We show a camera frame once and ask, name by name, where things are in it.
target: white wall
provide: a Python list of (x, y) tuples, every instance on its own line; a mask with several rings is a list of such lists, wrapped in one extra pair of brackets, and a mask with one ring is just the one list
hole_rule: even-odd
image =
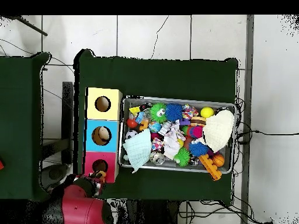
[[(254, 20), (251, 126), (265, 133), (299, 132), (299, 33), (281, 19)], [(298, 156), (299, 136), (253, 135), (249, 203), (256, 219), (298, 224)]]

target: metal tray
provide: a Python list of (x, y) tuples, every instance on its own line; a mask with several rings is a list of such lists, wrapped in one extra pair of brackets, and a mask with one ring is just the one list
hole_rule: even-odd
[[(136, 96), (126, 96), (121, 102), (121, 113), (122, 118), (120, 120), (120, 138), (119, 138), (119, 164), (123, 167), (131, 167), (128, 161), (123, 159), (123, 156), (126, 154), (126, 151), (123, 148), (123, 143), (125, 140), (125, 135), (129, 130), (129, 127), (126, 125), (126, 120), (129, 117), (129, 108), (140, 106), (145, 102), (155, 103), (177, 103), (177, 104), (189, 104), (192, 107), (195, 107), (200, 111), (203, 107), (211, 107), (213, 109), (218, 109), (220, 107), (227, 107), (234, 115), (234, 126), (232, 130), (232, 135), (227, 145), (219, 150), (219, 152), (224, 156), (225, 162), (219, 170), (222, 174), (229, 173), (232, 170), (234, 162), (234, 147), (235, 147), (235, 123), (237, 119), (237, 108), (234, 104), (231, 103), (218, 103), (218, 102), (209, 102), (209, 101), (195, 101), (195, 100), (177, 100), (177, 99), (166, 99), (166, 98), (153, 98), (153, 97), (136, 97)], [(169, 160), (167, 157), (165, 162), (157, 166), (152, 162), (148, 161), (144, 164), (142, 169), (159, 169), (159, 170), (171, 170), (171, 171), (182, 171), (182, 172), (198, 172), (198, 173), (207, 173), (207, 170), (203, 165), (191, 166), (187, 165), (185, 167), (180, 167), (173, 160)]]

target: blue spiky ball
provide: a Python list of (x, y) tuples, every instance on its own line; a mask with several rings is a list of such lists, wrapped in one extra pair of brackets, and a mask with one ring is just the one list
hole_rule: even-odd
[(189, 144), (189, 151), (194, 156), (205, 155), (208, 152), (208, 146), (205, 145), (205, 144), (202, 144), (201, 142), (190, 143)]
[(183, 114), (183, 107), (179, 104), (169, 104), (166, 106), (166, 117), (167, 120), (175, 122), (180, 120)]

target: table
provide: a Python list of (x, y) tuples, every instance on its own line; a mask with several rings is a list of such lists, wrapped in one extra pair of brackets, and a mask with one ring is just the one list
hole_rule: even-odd
[[(74, 150), (83, 147), (86, 87), (119, 89), (123, 95), (234, 103), (238, 61), (190, 61), (98, 58), (89, 49), (74, 59)], [(74, 168), (82, 171), (82, 148)], [(231, 173), (212, 181), (207, 173), (120, 168), (101, 198), (143, 200), (221, 200), (231, 202)]]

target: soccer ball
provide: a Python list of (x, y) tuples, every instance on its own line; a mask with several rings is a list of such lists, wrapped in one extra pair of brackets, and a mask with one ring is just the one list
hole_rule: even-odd
[(137, 134), (138, 134), (137, 131), (135, 131), (135, 130), (132, 129), (131, 131), (128, 131), (126, 133), (126, 139), (130, 139), (130, 138), (132, 138), (133, 136), (135, 136)]

